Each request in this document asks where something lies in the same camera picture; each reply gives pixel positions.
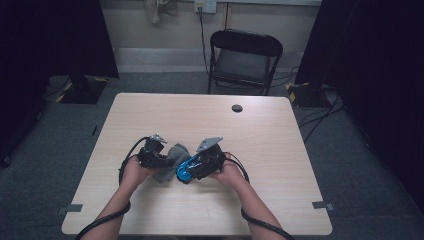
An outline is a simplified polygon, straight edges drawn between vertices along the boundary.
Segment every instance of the baseboard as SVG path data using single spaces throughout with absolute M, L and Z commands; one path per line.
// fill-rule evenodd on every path
M 201 49 L 116 48 L 118 72 L 201 72 L 205 61 Z M 209 65 L 210 53 L 206 52 Z M 277 71 L 290 72 L 299 66 L 303 52 L 283 53 Z

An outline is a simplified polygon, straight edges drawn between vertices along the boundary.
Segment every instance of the black curtain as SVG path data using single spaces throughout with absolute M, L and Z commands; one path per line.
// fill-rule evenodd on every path
M 0 0 L 0 157 L 46 90 L 71 73 L 119 78 L 98 0 Z
M 423 1 L 323 0 L 296 79 L 342 89 L 375 153 L 422 212 L 423 9 Z

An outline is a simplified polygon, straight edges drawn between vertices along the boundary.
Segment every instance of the black hole on table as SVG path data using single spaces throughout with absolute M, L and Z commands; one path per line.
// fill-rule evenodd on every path
M 233 110 L 233 112 L 239 113 L 241 111 L 243 111 L 243 107 L 238 105 L 238 104 L 234 104 L 231 109 Z

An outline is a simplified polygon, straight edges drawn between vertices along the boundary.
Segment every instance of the wrist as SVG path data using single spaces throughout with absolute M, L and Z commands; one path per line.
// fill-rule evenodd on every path
M 248 186 L 250 186 L 250 184 L 244 178 L 240 178 L 233 182 L 231 188 L 236 193 L 239 193 L 241 190 L 246 189 Z
M 137 187 L 138 187 L 138 184 L 122 181 L 121 185 L 119 185 L 118 187 L 118 190 L 132 195 L 134 191 L 137 189 Z

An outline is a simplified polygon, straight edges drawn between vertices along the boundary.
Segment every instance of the wooden table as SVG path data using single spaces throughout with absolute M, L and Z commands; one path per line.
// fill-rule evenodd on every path
M 234 104 L 243 111 L 233 112 Z M 203 138 L 223 137 L 221 149 L 240 159 L 252 186 L 287 232 L 331 233 L 326 209 L 312 205 L 322 196 L 288 99 L 121 93 L 72 201 L 82 204 L 82 210 L 67 213 L 65 234 L 78 234 L 96 218 L 118 187 L 118 168 L 128 151 L 155 133 L 168 140 L 163 154 L 180 143 L 194 155 Z M 162 184 L 149 178 L 131 203 L 120 234 L 249 235 L 237 196 L 211 178 L 189 185 L 176 177 Z

